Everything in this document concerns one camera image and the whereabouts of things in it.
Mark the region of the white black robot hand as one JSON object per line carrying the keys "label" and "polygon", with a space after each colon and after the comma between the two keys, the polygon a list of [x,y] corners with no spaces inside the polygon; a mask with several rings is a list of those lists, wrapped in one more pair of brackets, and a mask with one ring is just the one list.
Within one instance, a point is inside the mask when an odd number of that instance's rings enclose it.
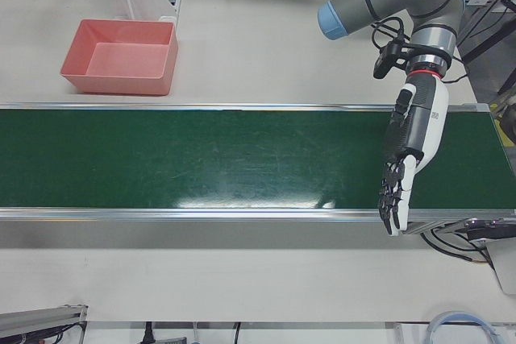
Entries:
{"label": "white black robot hand", "polygon": [[378,210],[389,235],[408,226],[415,175],[434,158],[447,117],[449,92],[431,71],[410,73],[389,118]]}

